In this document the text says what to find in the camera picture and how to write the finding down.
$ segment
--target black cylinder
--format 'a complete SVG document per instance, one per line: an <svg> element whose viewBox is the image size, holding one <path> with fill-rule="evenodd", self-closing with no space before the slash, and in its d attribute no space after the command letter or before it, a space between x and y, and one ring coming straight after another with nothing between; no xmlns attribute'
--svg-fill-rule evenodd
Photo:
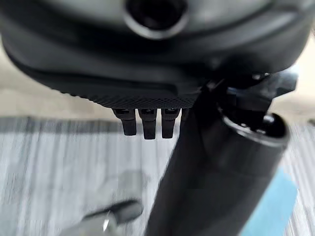
<svg viewBox="0 0 315 236"><path fill-rule="evenodd" d="M189 113L157 192L147 236L236 236L289 141L274 115L264 132L231 122L210 98Z"/></svg>

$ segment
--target gray carpet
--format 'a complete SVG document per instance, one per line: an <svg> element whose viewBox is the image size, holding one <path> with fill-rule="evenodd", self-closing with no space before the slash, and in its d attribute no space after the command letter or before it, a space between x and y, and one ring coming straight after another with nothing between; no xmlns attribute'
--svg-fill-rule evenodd
<svg viewBox="0 0 315 236"><path fill-rule="evenodd" d="M284 170L299 186L286 236L315 236L315 128L292 127ZM0 236L56 236L110 203L141 199L124 227L143 233L158 181L178 136L125 137L118 123L0 118Z"/></svg>

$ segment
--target black plastic housing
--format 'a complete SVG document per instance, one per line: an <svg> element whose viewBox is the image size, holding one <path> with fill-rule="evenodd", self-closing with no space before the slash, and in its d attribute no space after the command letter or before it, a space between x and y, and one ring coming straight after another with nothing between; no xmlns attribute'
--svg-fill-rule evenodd
<svg viewBox="0 0 315 236"><path fill-rule="evenodd" d="M13 62L53 89L117 109L189 108L212 73L290 67L314 8L313 0L274 0L234 24L151 41L66 18L37 1L2 0L0 30Z"/></svg>

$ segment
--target black pole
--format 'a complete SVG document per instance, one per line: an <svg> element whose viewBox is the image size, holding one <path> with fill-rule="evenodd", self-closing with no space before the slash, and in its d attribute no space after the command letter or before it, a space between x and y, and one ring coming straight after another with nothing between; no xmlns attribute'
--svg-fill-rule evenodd
<svg viewBox="0 0 315 236"><path fill-rule="evenodd" d="M281 160L289 131L274 115L253 132L205 92L191 109L160 182L146 236L236 236Z"/></svg>

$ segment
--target beige floor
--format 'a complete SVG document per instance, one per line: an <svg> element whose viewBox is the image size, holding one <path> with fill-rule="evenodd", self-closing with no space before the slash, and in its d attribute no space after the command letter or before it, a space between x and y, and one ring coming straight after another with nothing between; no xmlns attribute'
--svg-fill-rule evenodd
<svg viewBox="0 0 315 236"><path fill-rule="evenodd" d="M297 65L295 92L275 99L272 111L288 121L315 118L315 41L310 37ZM112 111L79 97L53 91L18 71L0 48L0 116L117 120Z"/></svg>

